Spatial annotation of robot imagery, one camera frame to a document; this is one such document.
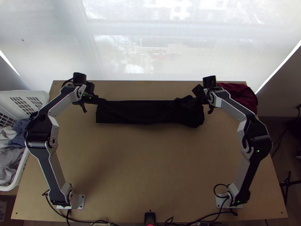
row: white laundry basket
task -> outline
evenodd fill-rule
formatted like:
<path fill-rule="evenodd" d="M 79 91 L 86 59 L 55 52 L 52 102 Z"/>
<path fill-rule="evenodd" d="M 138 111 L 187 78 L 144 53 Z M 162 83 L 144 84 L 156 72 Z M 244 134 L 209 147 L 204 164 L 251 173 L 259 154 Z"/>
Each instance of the white laundry basket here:
<path fill-rule="evenodd" d="M 16 120 L 28 118 L 31 113 L 41 109 L 48 101 L 49 94 L 44 91 L 0 91 L 0 128 L 13 126 Z M 18 185 L 28 155 L 29 151 L 25 148 L 12 183 L 7 186 L 0 185 L 0 191 L 10 191 Z"/>

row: wooden tabletop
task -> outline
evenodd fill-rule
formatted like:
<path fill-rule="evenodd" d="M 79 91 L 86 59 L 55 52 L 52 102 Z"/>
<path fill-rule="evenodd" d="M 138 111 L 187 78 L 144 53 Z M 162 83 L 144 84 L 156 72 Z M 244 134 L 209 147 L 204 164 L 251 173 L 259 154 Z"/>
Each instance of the wooden tabletop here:
<path fill-rule="evenodd" d="M 107 100 L 172 100 L 193 95 L 192 81 L 93 81 L 95 94 Z M 62 81 L 54 81 L 50 99 Z M 115 223 L 143 222 L 154 211 L 158 222 L 174 216 L 189 222 L 217 212 L 213 187 L 234 181 L 240 165 L 238 122 L 223 109 L 197 129 L 178 124 L 96 124 L 96 105 L 83 113 L 70 105 L 58 116 L 57 155 L 74 192 L 85 194 L 80 220 Z M 48 189 L 38 161 L 30 155 L 17 194 L 13 219 L 65 221 L 41 194 Z M 260 164 L 250 188 L 251 197 L 238 217 L 219 220 L 255 220 L 287 217 L 270 155 Z"/>

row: robotic arm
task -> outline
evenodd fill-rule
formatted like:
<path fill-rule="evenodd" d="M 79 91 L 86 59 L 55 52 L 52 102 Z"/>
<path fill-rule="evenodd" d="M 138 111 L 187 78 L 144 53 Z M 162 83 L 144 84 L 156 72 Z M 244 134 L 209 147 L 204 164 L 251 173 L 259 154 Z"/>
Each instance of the robotic arm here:
<path fill-rule="evenodd" d="M 75 195 L 71 184 L 65 181 L 56 149 L 58 147 L 58 116 L 70 103 L 80 105 L 86 112 L 84 103 L 96 103 L 94 84 L 86 81 L 86 75 L 74 73 L 72 82 L 62 87 L 60 94 L 41 108 L 37 116 L 26 127 L 25 145 L 35 156 L 44 173 L 49 191 L 49 199 L 58 209 L 82 209 L 84 195 Z"/>
<path fill-rule="evenodd" d="M 193 89 L 197 98 L 209 103 L 209 114 L 215 107 L 225 109 L 233 118 L 239 121 L 237 134 L 241 143 L 242 160 L 235 181 L 228 185 L 226 197 L 229 201 L 225 208 L 246 203 L 250 198 L 250 185 L 259 163 L 272 149 L 272 142 L 266 126 L 256 115 L 231 99 L 230 94 L 222 87 L 217 87 L 215 76 L 203 78 L 204 88 L 198 85 Z M 225 198 L 216 197 L 216 204 L 221 206 Z"/>

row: folded black garment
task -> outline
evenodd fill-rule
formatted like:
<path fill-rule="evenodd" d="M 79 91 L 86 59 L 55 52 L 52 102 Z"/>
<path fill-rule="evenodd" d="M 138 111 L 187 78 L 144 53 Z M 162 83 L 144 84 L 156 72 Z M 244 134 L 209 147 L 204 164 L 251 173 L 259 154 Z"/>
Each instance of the folded black garment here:
<path fill-rule="evenodd" d="M 203 122 L 203 105 L 190 95 L 173 101 L 107 101 L 99 98 L 96 110 L 96 123 L 178 123 L 197 128 Z"/>

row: maroon fabric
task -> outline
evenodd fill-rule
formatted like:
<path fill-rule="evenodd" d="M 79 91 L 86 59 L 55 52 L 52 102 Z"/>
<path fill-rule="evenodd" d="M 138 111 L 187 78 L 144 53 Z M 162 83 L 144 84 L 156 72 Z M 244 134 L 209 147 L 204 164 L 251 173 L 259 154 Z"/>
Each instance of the maroon fabric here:
<path fill-rule="evenodd" d="M 224 90 L 230 93 L 233 100 L 257 114 L 258 99 L 250 87 L 245 84 L 222 82 L 218 82 L 217 86 L 223 87 Z"/>

